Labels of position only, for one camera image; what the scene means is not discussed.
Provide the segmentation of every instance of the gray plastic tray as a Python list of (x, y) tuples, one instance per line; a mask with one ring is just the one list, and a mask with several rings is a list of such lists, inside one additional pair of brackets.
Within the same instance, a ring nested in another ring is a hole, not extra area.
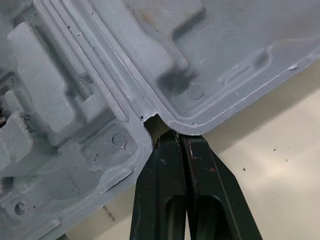
[(200, 135), (320, 55), (319, 0), (0, 0), (0, 239), (132, 185), (158, 114)]

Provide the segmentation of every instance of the beige surface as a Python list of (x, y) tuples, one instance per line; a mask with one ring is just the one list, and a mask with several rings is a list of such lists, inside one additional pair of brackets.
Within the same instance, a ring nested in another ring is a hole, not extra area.
[[(320, 239), (320, 62), (204, 137), (238, 179), (264, 240)], [(68, 237), (128, 240), (134, 190)]]

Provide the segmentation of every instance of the black metal tool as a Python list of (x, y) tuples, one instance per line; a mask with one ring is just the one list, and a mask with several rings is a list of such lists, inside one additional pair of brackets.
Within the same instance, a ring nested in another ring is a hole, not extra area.
[(130, 240), (261, 240), (235, 176), (202, 136), (162, 135), (142, 170)]

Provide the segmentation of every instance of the recessed circle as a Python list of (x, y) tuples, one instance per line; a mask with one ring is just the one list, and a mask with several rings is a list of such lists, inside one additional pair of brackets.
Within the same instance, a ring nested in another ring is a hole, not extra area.
[(17, 215), (17, 216), (22, 216), (26, 213), (27, 211), (27, 206), (24, 202), (20, 201), (18, 202), (15, 207), (14, 207), (14, 213)]
[(127, 145), (127, 137), (122, 132), (117, 132), (112, 137), (113, 145), (118, 149), (124, 149)]
[(200, 99), (204, 95), (205, 90), (199, 83), (192, 83), (188, 88), (188, 96), (192, 99)]

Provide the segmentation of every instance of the white floor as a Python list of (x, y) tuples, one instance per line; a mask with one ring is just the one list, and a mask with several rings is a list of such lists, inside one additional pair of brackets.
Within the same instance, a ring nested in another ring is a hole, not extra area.
[[(264, 240), (320, 239), (320, 61), (204, 137), (236, 176)], [(128, 240), (134, 193), (68, 237)]]

